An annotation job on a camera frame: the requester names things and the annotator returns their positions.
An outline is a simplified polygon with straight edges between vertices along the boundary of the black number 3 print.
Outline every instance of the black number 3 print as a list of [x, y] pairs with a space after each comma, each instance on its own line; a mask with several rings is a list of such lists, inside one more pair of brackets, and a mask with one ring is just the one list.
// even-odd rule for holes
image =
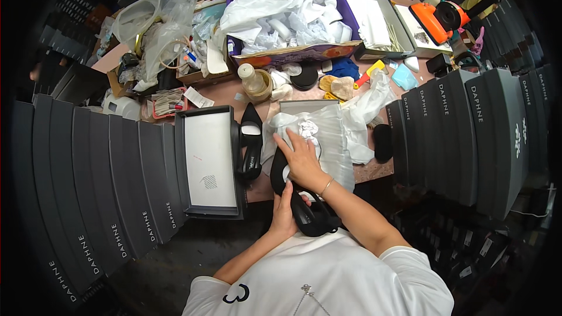
[[243, 297], [240, 298], [239, 296], [236, 296], [236, 298], [235, 298], [234, 300], [228, 301], [228, 300], [227, 300], [227, 296], [228, 296], [228, 295], [225, 295], [222, 300], [223, 300], [225, 303], [227, 303], [227, 304], [232, 304], [232, 303], [235, 302], [235, 301], [245, 301], [246, 299], [248, 299], [248, 297], [249, 297], [249, 288], [248, 288], [246, 285], [244, 285], [244, 284], [239, 284], [239, 286], [241, 286], [242, 288], [244, 288], [244, 296], [243, 296]]

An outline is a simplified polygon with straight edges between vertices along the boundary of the floor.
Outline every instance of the floor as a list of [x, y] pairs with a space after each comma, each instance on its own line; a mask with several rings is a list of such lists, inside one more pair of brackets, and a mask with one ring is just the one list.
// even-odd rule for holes
[[[392, 176], [355, 186], [355, 194], [367, 201], [371, 193], [391, 195]], [[254, 202], [248, 220], [187, 220], [168, 243], [129, 261], [108, 282], [132, 313], [180, 315], [193, 278], [212, 276], [252, 245], [269, 228], [272, 210], [272, 201]]]

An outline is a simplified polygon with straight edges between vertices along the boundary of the bracelet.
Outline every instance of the bracelet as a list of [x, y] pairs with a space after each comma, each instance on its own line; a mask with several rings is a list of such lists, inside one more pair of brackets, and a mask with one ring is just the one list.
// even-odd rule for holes
[[328, 184], [326, 185], [326, 188], [324, 188], [324, 190], [322, 191], [322, 193], [320, 193], [319, 196], [322, 196], [324, 194], [324, 192], [326, 192], [326, 189], [328, 189], [328, 187], [332, 184], [333, 180], [334, 180], [334, 178], [332, 177], [332, 179], [330, 179], [330, 182], [328, 182]]

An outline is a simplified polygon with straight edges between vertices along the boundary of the receipt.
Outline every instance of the receipt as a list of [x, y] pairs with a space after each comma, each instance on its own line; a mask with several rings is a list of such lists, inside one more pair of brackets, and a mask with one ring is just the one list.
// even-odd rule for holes
[[193, 87], [189, 87], [183, 95], [187, 98], [187, 100], [193, 102], [193, 105], [197, 108], [209, 108], [215, 104], [215, 102], [211, 99], [200, 95]]

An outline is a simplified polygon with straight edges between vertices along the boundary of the woman's right hand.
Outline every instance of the woman's right hand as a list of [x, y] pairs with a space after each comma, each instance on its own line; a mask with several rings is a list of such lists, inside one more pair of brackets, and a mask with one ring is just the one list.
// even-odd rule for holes
[[322, 193], [332, 178], [320, 168], [312, 140], [305, 141], [304, 138], [289, 129], [286, 132], [294, 151], [277, 133], [273, 134], [273, 139], [287, 158], [291, 169], [291, 172], [289, 172], [291, 179], [314, 193]]

